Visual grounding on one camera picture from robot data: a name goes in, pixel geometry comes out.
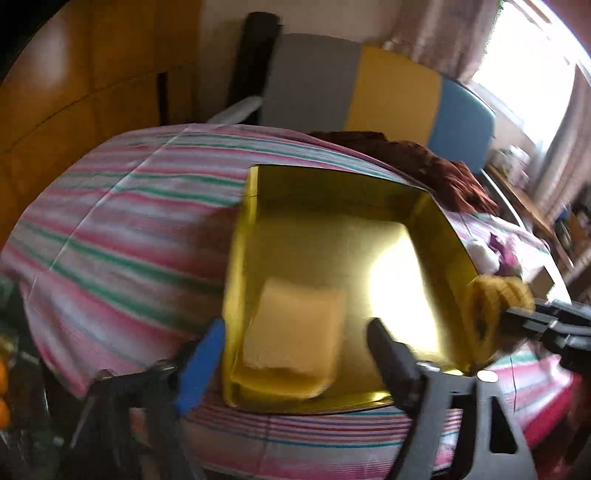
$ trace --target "orange fruit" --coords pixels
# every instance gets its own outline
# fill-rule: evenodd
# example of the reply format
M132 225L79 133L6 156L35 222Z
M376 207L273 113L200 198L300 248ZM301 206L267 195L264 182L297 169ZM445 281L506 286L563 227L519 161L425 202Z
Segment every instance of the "orange fruit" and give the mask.
M7 429L10 426L10 409L8 404L0 398L0 430Z
M0 358L0 396L6 395L8 391L8 368L6 363Z

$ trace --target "blue gripper pad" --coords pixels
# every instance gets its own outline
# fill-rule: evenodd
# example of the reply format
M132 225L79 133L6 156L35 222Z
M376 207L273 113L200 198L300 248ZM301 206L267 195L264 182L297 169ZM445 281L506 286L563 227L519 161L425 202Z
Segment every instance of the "blue gripper pad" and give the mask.
M178 379L178 394L174 406L180 416L195 408L207 390L216 371L226 343L226 326L223 319L215 319L197 345Z

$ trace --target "yellow knitted glove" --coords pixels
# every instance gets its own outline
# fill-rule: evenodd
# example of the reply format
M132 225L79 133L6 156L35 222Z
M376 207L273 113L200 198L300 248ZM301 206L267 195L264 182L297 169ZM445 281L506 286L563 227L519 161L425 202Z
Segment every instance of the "yellow knitted glove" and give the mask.
M497 349L496 332L501 312L509 307L534 310L534 298L518 277L480 275L467 288L462 319L479 364L486 363Z

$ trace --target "headboard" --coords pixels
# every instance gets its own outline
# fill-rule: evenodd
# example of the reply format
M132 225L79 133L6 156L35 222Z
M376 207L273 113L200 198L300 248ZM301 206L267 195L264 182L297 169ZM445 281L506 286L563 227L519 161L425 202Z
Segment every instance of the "headboard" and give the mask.
M278 40L261 110L263 125L378 131L474 172L484 166L494 122L472 92L402 55L309 34Z

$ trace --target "white wall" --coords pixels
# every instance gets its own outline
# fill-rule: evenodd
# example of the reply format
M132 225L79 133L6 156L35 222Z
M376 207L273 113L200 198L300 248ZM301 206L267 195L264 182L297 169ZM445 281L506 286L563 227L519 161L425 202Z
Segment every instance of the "white wall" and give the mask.
M538 157L538 148L514 121L511 112L501 108L498 103L499 100L495 101L494 97L477 83L469 82L469 87L495 113L495 136L491 142L491 149L496 150L514 145L522 149L535 161Z
M242 23L249 12L279 15L283 33L310 33L381 45L401 0L207 0L200 43L199 120L223 110Z

